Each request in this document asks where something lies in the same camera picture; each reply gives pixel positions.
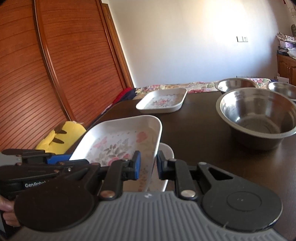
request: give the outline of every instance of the human hand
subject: human hand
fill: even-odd
[[[20,223],[15,216],[14,205],[14,201],[9,201],[6,198],[0,196],[0,210],[4,211],[3,219],[5,220],[6,224],[13,227],[19,227]]]

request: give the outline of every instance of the metal rivet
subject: metal rivet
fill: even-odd
[[[196,195],[195,191],[193,190],[183,190],[181,192],[182,197],[194,197]]]
[[[111,190],[101,191],[100,196],[103,198],[113,198],[115,196],[115,192]]]

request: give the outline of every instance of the red cloth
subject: red cloth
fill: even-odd
[[[119,95],[115,98],[115,100],[113,101],[112,105],[116,104],[118,101],[120,101],[120,99],[127,93],[129,92],[130,90],[132,90],[131,87],[128,87],[126,89],[124,89],[123,91],[121,91],[119,93]]]

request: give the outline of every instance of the floral pattern tray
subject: floral pattern tray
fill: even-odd
[[[125,191],[146,191],[151,181],[162,125],[158,118],[142,115],[102,122],[91,128],[78,144],[70,160],[87,159],[109,166],[118,159],[131,159],[141,152],[137,181],[125,181]]]
[[[181,108],[186,94],[185,88],[154,91],[147,94],[136,108],[144,114],[174,112]]]

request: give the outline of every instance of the wooden wardrobe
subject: wooden wardrobe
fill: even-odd
[[[60,122],[88,127],[126,87],[99,0],[0,5],[0,151],[33,148]]]
[[[277,54],[277,62],[280,77],[288,78],[289,84],[296,86],[296,60]]]

